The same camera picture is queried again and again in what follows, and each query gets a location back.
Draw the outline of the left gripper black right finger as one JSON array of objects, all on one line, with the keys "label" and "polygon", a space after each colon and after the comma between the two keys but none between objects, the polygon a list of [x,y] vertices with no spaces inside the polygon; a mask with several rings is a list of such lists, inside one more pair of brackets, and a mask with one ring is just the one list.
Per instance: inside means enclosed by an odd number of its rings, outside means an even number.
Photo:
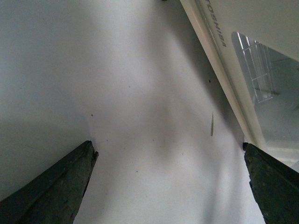
[{"label": "left gripper black right finger", "polygon": [[267,224],[299,222],[299,174],[253,144],[244,142],[244,159],[254,199]]}]

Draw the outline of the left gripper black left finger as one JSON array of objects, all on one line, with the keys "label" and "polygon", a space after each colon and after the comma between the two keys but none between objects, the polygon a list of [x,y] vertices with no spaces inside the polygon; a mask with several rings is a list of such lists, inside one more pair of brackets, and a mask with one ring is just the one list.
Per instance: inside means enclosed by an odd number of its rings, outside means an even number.
[{"label": "left gripper black left finger", "polygon": [[0,202],[2,224],[72,224],[99,154],[85,141]]}]

